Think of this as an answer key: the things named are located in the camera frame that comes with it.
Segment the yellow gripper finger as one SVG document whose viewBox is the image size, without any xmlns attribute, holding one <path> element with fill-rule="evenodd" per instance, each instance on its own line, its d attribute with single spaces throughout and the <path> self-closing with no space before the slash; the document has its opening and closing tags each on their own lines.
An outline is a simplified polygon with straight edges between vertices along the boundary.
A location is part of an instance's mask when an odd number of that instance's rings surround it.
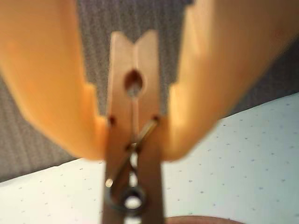
<svg viewBox="0 0 299 224">
<path fill-rule="evenodd" d="M 1 1 L 0 70 L 34 128 L 75 157 L 104 159 L 107 123 L 85 78 L 76 1 Z"/>
<path fill-rule="evenodd" d="M 299 32 L 296 0 L 198 0 L 185 10 L 162 159 L 185 156 Z"/>
</svg>

